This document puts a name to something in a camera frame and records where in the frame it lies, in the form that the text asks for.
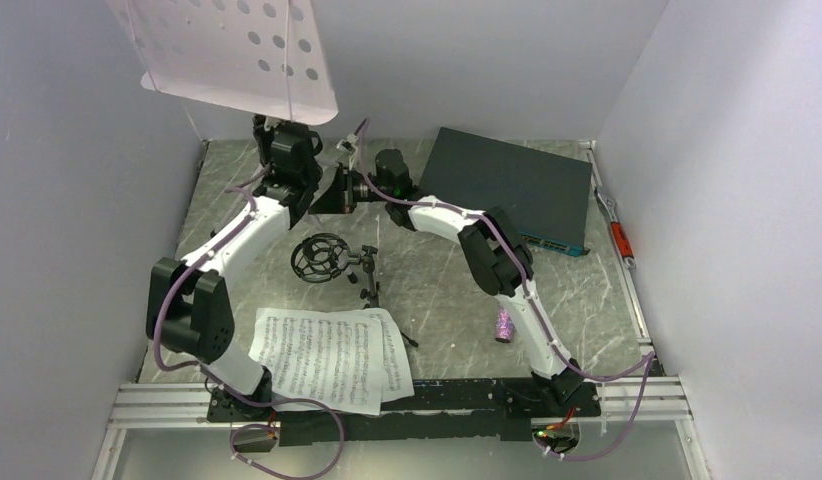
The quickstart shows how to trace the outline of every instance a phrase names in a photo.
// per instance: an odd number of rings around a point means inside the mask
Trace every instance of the purple glitter cylinder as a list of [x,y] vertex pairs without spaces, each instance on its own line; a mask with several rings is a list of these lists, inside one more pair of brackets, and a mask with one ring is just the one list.
[[514,337],[514,322],[511,321],[511,316],[508,315],[508,312],[502,308],[502,305],[499,306],[499,315],[496,319],[496,335],[494,339],[497,342],[502,343],[510,343],[511,339]]

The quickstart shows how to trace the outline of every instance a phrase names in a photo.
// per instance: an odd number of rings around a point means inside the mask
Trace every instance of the marble tabletop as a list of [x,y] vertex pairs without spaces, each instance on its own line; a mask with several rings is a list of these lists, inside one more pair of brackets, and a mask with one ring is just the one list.
[[[579,158],[577,142],[518,141],[531,148]],[[373,164],[384,148],[398,148],[415,181],[419,181],[434,140],[373,139],[365,144],[365,159]],[[334,149],[321,154],[326,163]],[[179,239],[177,257],[198,248],[231,205],[223,190],[249,178],[258,166],[252,141],[209,144],[193,199]],[[326,171],[322,189],[333,172]],[[582,367],[596,374],[616,373],[639,357],[637,335],[618,273],[618,260],[608,223],[596,202],[589,202],[586,246],[590,254],[569,257],[532,247],[538,292],[558,335]],[[378,280],[381,306],[400,329],[417,340],[407,347],[414,378],[527,376],[528,360],[520,333],[512,343],[494,341],[496,301],[474,283],[460,248],[427,233],[395,226],[382,204],[361,204],[350,215],[320,216],[324,231],[342,237],[353,249],[362,244],[379,249]],[[308,284],[290,269],[290,254],[304,238],[317,233],[317,222],[301,221],[287,235],[259,254],[240,280],[230,287],[235,316],[234,341],[248,351],[262,307],[343,311],[363,307],[361,282],[344,276],[324,284]],[[177,354],[165,351],[167,363]],[[165,373],[147,352],[140,382],[197,382],[194,369]]]

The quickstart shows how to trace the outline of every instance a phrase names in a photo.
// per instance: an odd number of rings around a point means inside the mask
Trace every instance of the white wall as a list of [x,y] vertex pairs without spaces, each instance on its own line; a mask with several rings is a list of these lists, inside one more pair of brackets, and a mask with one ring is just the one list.
[[[340,108],[319,131],[369,115],[376,136],[595,138],[666,3],[313,0]],[[251,135],[248,114],[191,105],[204,138]]]
[[715,477],[822,478],[822,0],[671,1],[599,145]]
[[89,478],[201,144],[101,0],[0,1],[0,479]]

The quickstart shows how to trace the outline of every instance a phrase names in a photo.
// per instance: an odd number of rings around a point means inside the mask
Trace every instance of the black mounting plate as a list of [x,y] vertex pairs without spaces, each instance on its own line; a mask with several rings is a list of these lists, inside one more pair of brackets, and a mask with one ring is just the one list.
[[[567,403],[548,408],[537,401],[537,384],[531,378],[415,380],[414,396],[383,403],[380,416],[342,413],[341,417],[347,440],[498,436],[502,441],[525,441],[531,439],[532,418],[564,417],[571,407],[577,409],[575,417],[598,417],[602,412],[596,395],[596,385],[586,382]],[[222,401],[219,389],[211,399],[209,422],[249,421],[223,406],[230,403]],[[276,419],[281,422],[280,446],[338,439],[337,427],[325,412],[279,412]]]

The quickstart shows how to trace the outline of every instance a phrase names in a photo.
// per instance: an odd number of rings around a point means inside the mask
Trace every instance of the paper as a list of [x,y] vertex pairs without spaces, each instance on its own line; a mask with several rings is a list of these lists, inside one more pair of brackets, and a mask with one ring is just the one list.
[[[378,415],[383,401],[414,394],[402,337],[383,309],[259,309],[249,356],[270,369],[277,395],[318,400],[335,410]],[[314,408],[288,404],[278,410]]]

